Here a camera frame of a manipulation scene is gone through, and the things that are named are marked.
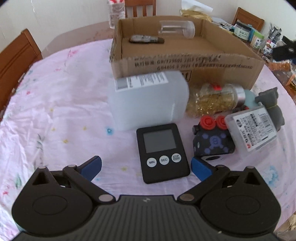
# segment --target jar of gold flakes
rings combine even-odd
[[[242,106],[246,95],[240,85],[204,84],[200,89],[189,89],[189,101],[186,113],[190,117],[213,115],[219,112],[229,111]]]

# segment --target wooden chair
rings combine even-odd
[[[0,121],[23,75],[41,59],[41,51],[27,29],[0,53]]]
[[[133,16],[137,17],[137,6],[143,7],[143,17],[147,16],[146,6],[153,6],[153,16],[156,15],[156,0],[125,0],[125,5],[127,7],[133,7]]]
[[[245,24],[251,24],[253,28],[255,28],[257,31],[261,31],[263,25],[264,25],[264,19],[261,19],[246,10],[243,10],[242,8],[237,9],[237,13],[235,14],[234,20],[232,22],[232,25],[235,25],[237,20],[240,20],[241,22]]]

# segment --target red price sticker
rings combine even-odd
[[[221,91],[222,87],[220,85],[212,85],[213,89],[216,91]]]

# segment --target plastic cup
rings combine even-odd
[[[159,35],[180,34],[187,39],[194,38],[195,26],[192,21],[162,20],[160,22]]]

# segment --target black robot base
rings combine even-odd
[[[12,207],[21,230],[14,241],[277,240],[272,232],[281,208],[254,167],[213,167],[177,200],[122,195],[116,201],[90,182],[101,166],[95,156],[62,171],[39,167]]]

